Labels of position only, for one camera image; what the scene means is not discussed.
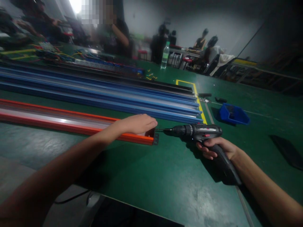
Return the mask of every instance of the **orange aluminum profile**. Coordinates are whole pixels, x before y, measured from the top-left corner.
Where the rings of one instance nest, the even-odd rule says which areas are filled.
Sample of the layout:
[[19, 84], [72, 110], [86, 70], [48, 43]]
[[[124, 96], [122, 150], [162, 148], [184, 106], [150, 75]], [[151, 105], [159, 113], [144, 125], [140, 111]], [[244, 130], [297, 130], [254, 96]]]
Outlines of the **orange aluminum profile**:
[[[0, 120], [93, 135], [119, 119], [0, 99]], [[125, 133], [118, 140], [152, 145], [154, 135], [152, 129], [140, 135]]]

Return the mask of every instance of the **cordless drill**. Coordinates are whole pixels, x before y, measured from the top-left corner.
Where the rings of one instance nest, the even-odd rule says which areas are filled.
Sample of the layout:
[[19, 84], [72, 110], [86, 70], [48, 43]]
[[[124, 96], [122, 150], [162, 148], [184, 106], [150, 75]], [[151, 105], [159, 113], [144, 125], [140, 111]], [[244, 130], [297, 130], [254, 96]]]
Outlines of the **cordless drill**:
[[[200, 142], [204, 147], [207, 147], [204, 145], [205, 140], [222, 135], [222, 129], [219, 126], [206, 124], [179, 125], [170, 129], [163, 129], [163, 132], [176, 137], [192, 138], [194, 141]], [[242, 182], [223, 149], [217, 144], [207, 148], [218, 155], [214, 158], [214, 162], [224, 172], [228, 184], [241, 185]]]

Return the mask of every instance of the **workbench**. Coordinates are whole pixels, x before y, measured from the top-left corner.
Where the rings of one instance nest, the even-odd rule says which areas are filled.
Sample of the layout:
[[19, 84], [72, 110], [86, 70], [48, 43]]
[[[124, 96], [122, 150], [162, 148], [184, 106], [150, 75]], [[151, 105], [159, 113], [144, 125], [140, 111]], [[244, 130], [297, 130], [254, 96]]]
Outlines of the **workbench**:
[[243, 73], [243, 75], [237, 80], [237, 82], [236, 82], [237, 84], [242, 83], [242, 81], [252, 73], [252, 69], [254, 69], [256, 72], [269, 73], [271, 75], [279, 77], [273, 83], [271, 83], [272, 81], [270, 80], [271, 84], [268, 84], [269, 88], [273, 88], [273, 86], [276, 83], [278, 83], [279, 81], [281, 81], [283, 78], [293, 79], [293, 83], [290, 84], [289, 86], [285, 87], [281, 91], [281, 93], [288, 91], [289, 89], [293, 88], [295, 85], [297, 85], [298, 83], [301, 83], [303, 81], [303, 77], [301, 75], [298, 75], [295, 73], [281, 72], [281, 71], [275, 70], [273, 68], [257, 64], [256, 62], [246, 61], [246, 60], [242, 60], [242, 59], [235, 59], [234, 61], [231, 61], [230, 63], [228, 63], [228, 67], [222, 72], [222, 74], [219, 76], [219, 78], [222, 78], [226, 74], [226, 72], [231, 69], [232, 66], [237, 66], [239, 68], [245, 69], [245, 72]]
[[[223, 137], [236, 144], [283, 190], [303, 204], [303, 172], [291, 167], [269, 135], [289, 139], [303, 155], [302, 101], [192, 72], [138, 61], [157, 81], [190, 86], [195, 93], [211, 93], [242, 107], [250, 125], [232, 126], [217, 117], [219, 103], [201, 104], [205, 120], [222, 127]], [[129, 113], [66, 103], [0, 90], [0, 98], [113, 118]], [[158, 128], [180, 122], [158, 120]], [[0, 122], [0, 155], [35, 170], [87, 136]], [[244, 206], [234, 186], [224, 185], [214, 163], [202, 157], [194, 144], [160, 133], [159, 145], [114, 141], [77, 180], [77, 184], [186, 226], [268, 226], [245, 187]], [[250, 216], [247, 219], [245, 208]]]

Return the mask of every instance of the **yellow wire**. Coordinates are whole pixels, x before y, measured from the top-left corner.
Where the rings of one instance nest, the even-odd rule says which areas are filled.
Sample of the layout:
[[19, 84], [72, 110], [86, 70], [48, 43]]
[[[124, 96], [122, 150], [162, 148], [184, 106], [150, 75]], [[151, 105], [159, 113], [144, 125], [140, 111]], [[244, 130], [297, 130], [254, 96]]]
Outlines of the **yellow wire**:
[[17, 57], [17, 58], [12, 58], [12, 60], [18, 60], [18, 59], [29, 58], [29, 57], [37, 57], [37, 56], [32, 55], [32, 56]]
[[0, 52], [0, 53], [1, 54], [17, 54], [17, 53], [33, 52], [33, 51], [36, 51], [36, 49], [12, 50], [12, 51]]
[[75, 53], [75, 54], [73, 54], [72, 56], [77, 55], [77, 54], [82, 54], [82, 53]]
[[64, 53], [58, 53], [58, 52], [56, 52], [56, 54], [59, 54], [59, 55], [63, 54], [63, 55], [66, 55], [68, 57], [74, 58], [73, 56], [70, 56], [70, 55], [67, 55], [67, 54], [64, 54]]

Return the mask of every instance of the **orange metal rail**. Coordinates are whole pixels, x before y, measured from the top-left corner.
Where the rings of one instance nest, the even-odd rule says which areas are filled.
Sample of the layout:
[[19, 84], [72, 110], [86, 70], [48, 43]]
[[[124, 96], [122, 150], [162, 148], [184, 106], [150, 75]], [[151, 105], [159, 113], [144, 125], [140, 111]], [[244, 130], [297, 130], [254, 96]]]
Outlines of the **orange metal rail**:
[[[4, 109], [14, 109], [12, 113], [9, 113], [4, 111]], [[87, 113], [80, 113], [75, 111], [68, 111], [68, 110], [62, 110], [62, 109], [56, 109], [51, 107], [45, 107], [45, 106], [39, 106], [39, 105], [33, 105], [28, 103], [22, 103], [22, 102], [16, 102], [16, 101], [10, 101], [5, 99], [0, 99], [0, 120], [1, 121], [9, 121], [19, 124], [25, 124], [25, 125], [32, 125], [37, 127], [43, 127], [43, 128], [50, 128], [60, 131], [68, 131], [68, 132], [74, 132], [79, 134], [85, 134], [85, 135], [93, 135], [97, 132], [100, 132], [102, 129], [100, 128], [94, 128], [94, 127], [86, 127], [83, 125], [76, 125], [76, 124], [68, 124], [64, 122], [57, 122], [57, 121], [51, 121], [47, 119], [38, 119], [28, 116], [22, 116], [21, 112], [27, 111], [27, 112], [33, 112], [35, 114], [40, 113], [44, 116], [49, 115], [58, 115], [60, 117], [66, 117], [66, 118], [72, 118], [72, 119], [82, 119], [86, 121], [94, 121], [94, 122], [100, 122], [100, 123], [107, 123], [112, 124], [115, 121], [119, 119], [115, 118], [109, 118], [109, 117], [103, 117], [93, 114], [87, 114]], [[128, 142], [134, 142], [134, 143], [141, 143], [146, 145], [152, 145], [154, 142], [154, 129], [147, 132], [144, 136], [142, 135], [135, 135], [130, 133], [125, 133], [121, 135], [118, 140], [128, 141]]]

